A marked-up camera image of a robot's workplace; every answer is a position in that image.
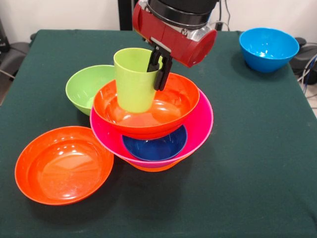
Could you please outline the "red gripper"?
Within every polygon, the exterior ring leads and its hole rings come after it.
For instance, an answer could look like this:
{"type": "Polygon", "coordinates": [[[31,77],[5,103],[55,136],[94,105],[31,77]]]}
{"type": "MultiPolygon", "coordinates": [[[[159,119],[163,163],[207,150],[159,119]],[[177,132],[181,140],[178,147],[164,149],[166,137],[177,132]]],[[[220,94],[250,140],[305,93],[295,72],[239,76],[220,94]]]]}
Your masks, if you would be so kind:
{"type": "Polygon", "coordinates": [[[211,51],[217,31],[208,24],[215,1],[138,1],[132,23],[150,44],[147,72],[158,71],[156,91],[163,91],[172,67],[172,58],[187,67],[200,63],[211,51]],[[170,56],[163,57],[160,68],[160,48],[170,56]]]}

